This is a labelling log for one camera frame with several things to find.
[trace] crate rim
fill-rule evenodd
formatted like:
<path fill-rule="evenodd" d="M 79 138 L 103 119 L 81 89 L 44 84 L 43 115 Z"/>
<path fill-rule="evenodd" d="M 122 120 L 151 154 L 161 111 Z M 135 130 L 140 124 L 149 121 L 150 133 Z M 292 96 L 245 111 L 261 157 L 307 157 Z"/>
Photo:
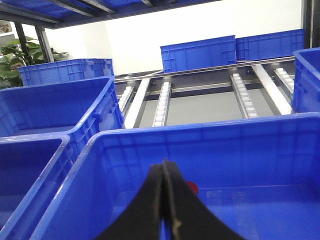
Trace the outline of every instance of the crate rim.
<path fill-rule="evenodd" d="M 34 69 L 38 69 L 38 67 L 41 67 L 41 66 L 45 66 L 45 65 L 53 65 L 53 64 L 57 64 L 57 63 L 65 63 L 65 62 L 70 62 L 70 61 L 93 61 L 93 60 L 106 60 L 106 61 L 113 61 L 112 58 L 75 58 L 75 59 L 67 59 L 67 60 L 62 60 L 62 61 L 53 61 L 53 62 L 45 62 L 45 63 L 41 63 L 41 64 L 35 64 L 35 65 L 29 65 L 29 66 L 20 66 L 18 67 L 19 70 L 22 70 L 22 71 L 26 71 L 27 69 L 30 69 L 31 68 L 34 68 Z"/>
<path fill-rule="evenodd" d="M 301 55 L 301 53 L 308 53 L 308 52 L 314 52 L 314 51 L 320 51 L 320 47 L 294 51 L 293 52 L 293 55 L 295 57 L 294 64 L 297 67 L 297 60 L 300 61 L 308 72 L 310 72 L 316 78 L 320 79 L 320 71 L 318 71 L 314 66 L 312 66 L 311 63 Z"/>
<path fill-rule="evenodd" d="M 117 130 L 106 130 L 99 132 L 92 136 L 87 142 L 86 146 L 83 148 L 82 152 L 78 156 L 74 165 L 70 169 L 67 177 L 62 182 L 59 190 L 54 196 L 55 204 L 51 204 L 50 207 L 47 208 L 45 218 L 42 218 L 37 227 L 46 228 L 49 224 L 48 221 L 53 217 L 56 212 L 57 207 L 62 202 L 65 194 L 69 191 L 69 188 L 76 177 L 79 169 L 83 165 L 85 159 L 87 158 L 89 152 L 92 147 L 95 145 L 95 142 L 103 137 L 103 136 L 113 136 L 113 135 L 127 135 L 134 133 L 156 133 L 156 132 L 168 132 L 168 131 L 180 131 L 180 130 L 192 130 L 192 129 L 206 129 L 211 127 L 219 127 L 219 126 L 232 126 L 232 125 L 250 125 L 255 123 L 263 123 L 265 121 L 268 122 L 277 122 L 281 120 L 290 120 L 290 119 L 304 119 L 304 118 L 318 118 L 320 119 L 320 112 L 306 112 L 306 113 L 295 113 L 289 115 L 279 115 L 279 116 L 266 116 L 259 118 L 251 118 L 251 119 L 239 119 L 239 120 L 228 120 L 228 121 L 217 121 L 217 122 L 208 122 L 208 123 L 193 123 L 193 124 L 185 124 L 185 125 L 172 125 L 172 126 L 162 126 L 162 127 L 146 127 L 146 128 L 135 128 L 135 129 L 117 129 Z"/>
<path fill-rule="evenodd" d="M 20 135 L 20 136 L 39 136 L 39 135 L 54 135 L 54 134 L 63 134 L 63 135 L 68 135 L 68 134 L 72 134 L 75 131 L 79 130 L 82 126 L 82 124 L 89 118 L 89 116 L 91 115 L 91 113 L 93 113 L 94 109 L 97 107 L 97 105 L 100 103 L 100 101 L 102 100 L 102 98 L 104 97 L 104 95 L 106 94 L 106 92 L 108 91 L 109 87 L 114 83 L 115 80 L 115 76 L 99 76 L 99 77 L 94 77 L 94 78 L 89 78 L 89 79 L 81 79 L 81 80 L 76 80 L 76 81 L 68 81 L 68 82 L 57 82 L 57 83 L 51 83 L 51 84 L 42 84 L 42 85 L 28 85 L 28 86 L 19 86 L 19 87 L 13 87 L 13 88 L 5 88 L 0 90 L 0 93 L 2 91 L 18 91 L 20 89 L 25 89 L 25 88 L 42 88 L 42 87 L 47 87 L 47 86 L 52 86 L 52 85 L 66 85 L 66 84 L 74 84 L 77 82 L 83 82 L 83 81 L 94 81 L 94 80 L 98 80 L 98 79 L 105 79 L 105 78 L 109 78 L 109 81 L 106 83 L 106 85 L 103 87 L 103 89 L 101 90 L 101 92 L 99 93 L 99 95 L 95 98 L 95 100 L 93 101 L 93 103 L 91 104 L 91 106 L 85 111 L 85 113 L 83 114 L 83 116 L 78 120 L 78 122 L 74 125 L 73 128 L 66 130 L 66 131 L 60 131 L 60 132 L 49 132 L 49 133 L 34 133 L 34 134 L 26 134 L 26 135 Z"/>
<path fill-rule="evenodd" d="M 23 197 L 19 205 L 16 207 L 9 220 L 5 223 L 4 227 L 0 231 L 0 237 L 7 238 L 11 233 L 11 230 L 19 221 L 20 217 L 24 214 L 27 207 L 30 205 L 31 201 L 38 193 L 40 187 L 44 184 L 45 179 L 51 172 L 52 167 L 56 164 L 57 160 L 61 157 L 65 148 L 70 142 L 70 136 L 65 134 L 33 134 L 33 135 L 22 135 L 14 137 L 2 137 L 0 138 L 0 145 L 15 144 L 15 143 L 29 143 L 29 142 L 45 142 L 50 140 L 61 140 L 61 143 L 55 150 L 54 154 L 51 156 L 37 179 L 34 181 L 26 195 Z"/>
<path fill-rule="evenodd" d="M 195 41 L 188 41 L 188 42 L 180 42 L 180 43 L 173 43 L 173 44 L 163 45 L 163 46 L 160 46 L 160 48 L 161 48 L 161 51 L 162 51 L 162 48 L 164 48 L 164 47 L 170 47 L 170 46 L 182 45 L 182 44 L 193 44 L 193 43 L 207 41 L 207 40 L 224 39 L 224 38 L 230 38 L 230 37 L 233 37 L 232 41 L 234 41 L 236 39 L 236 35 L 218 36 L 218 37 L 206 38 L 206 39 L 195 40 Z"/>
<path fill-rule="evenodd" d="M 276 32 L 263 33 L 263 34 L 258 34 L 258 35 L 242 36 L 242 37 L 237 37 L 235 39 L 235 41 L 243 41 L 243 40 L 249 39 L 249 38 L 253 38 L 254 39 L 254 38 L 257 38 L 257 37 L 270 36 L 272 34 L 288 34 L 288 33 L 294 33 L 294 32 L 303 32 L 304 33 L 305 29 L 298 28 L 298 29 L 292 29 L 292 30 L 287 30 L 287 31 L 276 31 Z"/>

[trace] white wall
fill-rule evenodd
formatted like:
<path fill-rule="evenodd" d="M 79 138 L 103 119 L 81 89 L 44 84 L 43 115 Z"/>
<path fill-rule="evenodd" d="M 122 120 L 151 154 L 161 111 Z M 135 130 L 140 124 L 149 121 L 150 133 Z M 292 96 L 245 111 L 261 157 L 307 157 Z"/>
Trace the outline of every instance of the white wall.
<path fill-rule="evenodd" d="M 222 0 L 46 32 L 69 58 L 113 58 L 120 75 L 162 69 L 160 46 L 299 29 L 301 1 Z M 31 26 L 24 31 L 35 35 Z"/>
<path fill-rule="evenodd" d="M 222 0 L 106 21 L 117 74 L 162 69 L 160 46 L 299 29 L 301 0 Z"/>

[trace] green plant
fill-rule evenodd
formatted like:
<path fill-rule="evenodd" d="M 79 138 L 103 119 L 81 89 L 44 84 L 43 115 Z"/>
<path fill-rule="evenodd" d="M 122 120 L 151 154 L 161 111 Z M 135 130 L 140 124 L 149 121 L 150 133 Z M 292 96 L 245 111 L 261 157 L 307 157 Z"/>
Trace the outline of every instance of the green plant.
<path fill-rule="evenodd" d="M 32 37 L 26 37 L 28 57 L 20 49 L 20 40 L 14 39 L 5 46 L 0 46 L 0 88 L 20 87 L 23 85 L 19 67 L 44 64 L 41 46 Z M 67 52 L 56 52 L 51 48 L 54 61 L 60 61 Z"/>

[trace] plastic crate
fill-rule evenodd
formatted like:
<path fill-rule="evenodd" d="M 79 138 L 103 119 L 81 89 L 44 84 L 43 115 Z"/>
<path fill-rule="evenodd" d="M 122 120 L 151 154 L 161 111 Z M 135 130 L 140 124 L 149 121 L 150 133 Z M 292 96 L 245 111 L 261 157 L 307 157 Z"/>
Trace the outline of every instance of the plastic crate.
<path fill-rule="evenodd" d="M 304 48 L 305 30 L 297 29 L 236 38 L 236 59 L 262 60 L 292 56 Z"/>
<path fill-rule="evenodd" d="M 77 157 L 94 134 L 122 127 L 114 76 L 0 91 L 0 138 L 61 132 Z"/>
<path fill-rule="evenodd" d="M 74 163 L 70 137 L 0 139 L 0 239 L 29 239 Z"/>
<path fill-rule="evenodd" d="M 113 76 L 112 59 L 73 59 L 18 68 L 24 86 Z"/>
<path fill-rule="evenodd" d="M 130 203 L 149 167 L 167 158 L 245 239 L 318 240 L 319 139 L 320 113 L 98 133 L 32 239 L 93 239 Z"/>
<path fill-rule="evenodd" d="M 292 108 L 297 113 L 320 112 L 320 48 L 299 50 L 294 56 Z"/>
<path fill-rule="evenodd" d="M 161 46 L 165 73 L 236 63 L 235 36 Z"/>

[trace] gray floor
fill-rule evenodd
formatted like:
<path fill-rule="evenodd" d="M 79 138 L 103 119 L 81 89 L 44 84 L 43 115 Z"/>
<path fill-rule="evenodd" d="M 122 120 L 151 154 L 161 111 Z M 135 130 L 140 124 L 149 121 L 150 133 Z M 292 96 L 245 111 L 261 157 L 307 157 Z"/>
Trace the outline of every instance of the gray floor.
<path fill-rule="evenodd" d="M 248 90 L 259 117 L 273 116 L 260 89 Z M 140 128 L 152 127 L 158 100 L 146 103 Z M 167 126 L 242 119 L 233 92 L 176 97 L 170 100 Z"/>

